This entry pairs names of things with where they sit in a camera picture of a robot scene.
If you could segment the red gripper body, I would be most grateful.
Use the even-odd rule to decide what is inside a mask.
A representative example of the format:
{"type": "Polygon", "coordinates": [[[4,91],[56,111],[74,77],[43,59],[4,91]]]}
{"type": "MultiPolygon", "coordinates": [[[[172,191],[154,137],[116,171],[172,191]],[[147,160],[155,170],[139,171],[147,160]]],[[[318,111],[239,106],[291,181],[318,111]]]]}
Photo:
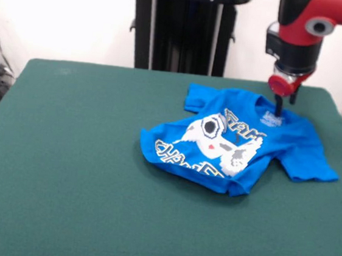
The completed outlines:
{"type": "Polygon", "coordinates": [[[268,79],[268,85],[272,92],[280,97],[291,96],[311,74],[288,74],[278,68],[274,68],[273,74],[268,79]]]}

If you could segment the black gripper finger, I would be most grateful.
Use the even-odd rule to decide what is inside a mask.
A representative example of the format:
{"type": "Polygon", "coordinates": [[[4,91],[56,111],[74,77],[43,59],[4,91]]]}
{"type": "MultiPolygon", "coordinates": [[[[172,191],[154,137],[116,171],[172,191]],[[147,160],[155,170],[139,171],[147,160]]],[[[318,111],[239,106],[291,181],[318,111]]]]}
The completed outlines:
{"type": "Polygon", "coordinates": [[[284,99],[283,99],[283,97],[281,97],[280,95],[277,95],[277,94],[274,95],[274,98],[275,98],[275,104],[276,104],[274,115],[276,117],[280,117],[282,114],[284,99]]]}
{"type": "Polygon", "coordinates": [[[300,86],[298,86],[298,87],[294,90],[293,94],[290,96],[290,98],[289,98],[289,103],[290,103],[290,104],[295,104],[295,103],[296,103],[296,97],[298,96],[298,91],[299,91],[299,89],[300,89],[300,86]]]}

